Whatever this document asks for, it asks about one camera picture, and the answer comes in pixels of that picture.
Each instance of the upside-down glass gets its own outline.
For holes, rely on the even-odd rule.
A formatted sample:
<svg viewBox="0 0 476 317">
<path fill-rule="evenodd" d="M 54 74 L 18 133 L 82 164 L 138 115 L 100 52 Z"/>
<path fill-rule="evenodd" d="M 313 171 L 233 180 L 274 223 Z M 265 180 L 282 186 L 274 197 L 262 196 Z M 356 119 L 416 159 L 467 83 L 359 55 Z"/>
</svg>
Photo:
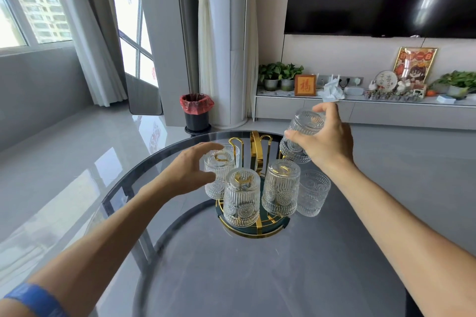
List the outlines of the upside-down glass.
<svg viewBox="0 0 476 317">
<path fill-rule="evenodd" d="M 234 155 L 235 152 L 233 151 L 233 145 L 228 143 L 228 144 L 224 144 L 223 146 L 224 146 L 224 149 L 226 149 L 232 155 Z M 234 147 L 235 147 L 235 150 L 236 150 L 235 166 L 236 166 L 236 168 L 239 168 L 239 167 L 241 167 L 240 150 L 239 150 L 238 146 L 234 146 Z"/>
<path fill-rule="evenodd" d="M 261 179 L 248 168 L 235 168 L 228 173 L 223 197 L 223 217 L 235 227 L 249 227 L 259 217 Z"/>
<path fill-rule="evenodd" d="M 331 187 L 330 179 L 317 170 L 301 173 L 297 211 L 306 217 L 315 217 L 321 211 Z"/>
<path fill-rule="evenodd" d="M 326 117 L 323 113 L 300 109 L 297 111 L 291 124 L 289 124 L 288 129 L 307 135 L 314 135 L 324 127 L 325 119 Z M 299 144 L 290 141 L 286 137 L 281 140 L 279 149 L 283 156 L 296 163 L 307 163 L 311 160 Z"/>
<path fill-rule="evenodd" d="M 214 182 L 205 184 L 205 192 L 214 199 L 220 200 L 225 192 L 225 178 L 235 168 L 233 152 L 223 148 L 220 151 L 210 151 L 205 154 L 205 172 L 214 172 L 217 178 Z"/>
<path fill-rule="evenodd" d="M 289 216 L 298 206 L 299 165 L 286 159 L 277 159 L 268 166 L 261 204 L 277 216 Z"/>
</svg>

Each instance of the glossy floor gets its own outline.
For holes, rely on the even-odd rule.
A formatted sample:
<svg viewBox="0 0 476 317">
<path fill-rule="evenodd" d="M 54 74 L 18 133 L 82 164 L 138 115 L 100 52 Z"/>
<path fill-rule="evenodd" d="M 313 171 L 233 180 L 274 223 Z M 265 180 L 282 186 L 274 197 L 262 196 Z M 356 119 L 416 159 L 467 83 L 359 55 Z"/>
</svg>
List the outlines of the glossy floor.
<svg viewBox="0 0 476 317">
<path fill-rule="evenodd" d="M 257 121 L 240 129 L 282 133 L 288 124 Z M 360 168 L 476 255 L 476 133 L 352 129 Z M 121 176 L 185 138 L 183 128 L 166 127 L 161 116 L 92 107 L 0 153 L 0 295 L 80 238 Z M 134 267 L 122 270 L 116 278 L 127 284 Z"/>
</svg>

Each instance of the red trash bag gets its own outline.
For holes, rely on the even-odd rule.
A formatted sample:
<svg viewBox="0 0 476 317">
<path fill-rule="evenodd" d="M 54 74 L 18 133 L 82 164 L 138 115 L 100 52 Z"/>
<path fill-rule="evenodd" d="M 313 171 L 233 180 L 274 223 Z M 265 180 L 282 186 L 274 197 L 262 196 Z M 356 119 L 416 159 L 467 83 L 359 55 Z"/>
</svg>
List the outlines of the red trash bag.
<svg viewBox="0 0 476 317">
<path fill-rule="evenodd" d="M 200 115 L 210 111 L 215 103 L 206 94 L 185 94 L 180 97 L 180 104 L 186 114 Z"/>
</svg>

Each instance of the hand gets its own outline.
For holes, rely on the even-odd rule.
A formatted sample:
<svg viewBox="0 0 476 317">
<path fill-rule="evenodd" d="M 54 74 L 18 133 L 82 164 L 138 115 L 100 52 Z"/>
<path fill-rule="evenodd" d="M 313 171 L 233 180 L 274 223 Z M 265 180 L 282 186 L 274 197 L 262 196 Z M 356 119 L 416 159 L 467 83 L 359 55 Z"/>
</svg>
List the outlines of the hand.
<svg viewBox="0 0 476 317">
<path fill-rule="evenodd" d="M 196 190 L 215 180 L 213 172 L 200 170 L 200 158 L 210 151 L 223 149 L 219 143 L 199 143 L 182 151 L 161 174 L 141 188 L 149 195 L 169 199 Z"/>
<path fill-rule="evenodd" d="M 337 161 L 354 163 L 352 156 L 354 140 L 350 126 L 341 122 L 337 104 L 321 103 L 315 105 L 312 110 L 326 112 L 324 128 L 314 135 L 285 131 L 286 138 L 303 147 L 314 164 L 322 170 Z"/>
</svg>

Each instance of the blue wristband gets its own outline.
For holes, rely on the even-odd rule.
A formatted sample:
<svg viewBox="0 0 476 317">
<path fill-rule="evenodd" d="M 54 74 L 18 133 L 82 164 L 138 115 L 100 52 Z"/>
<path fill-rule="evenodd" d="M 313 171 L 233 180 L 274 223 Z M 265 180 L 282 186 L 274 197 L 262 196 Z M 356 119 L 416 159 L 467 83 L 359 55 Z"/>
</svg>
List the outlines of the blue wristband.
<svg viewBox="0 0 476 317">
<path fill-rule="evenodd" d="M 24 304 L 38 317 L 68 317 L 58 300 L 40 286 L 22 283 L 5 298 Z"/>
</svg>

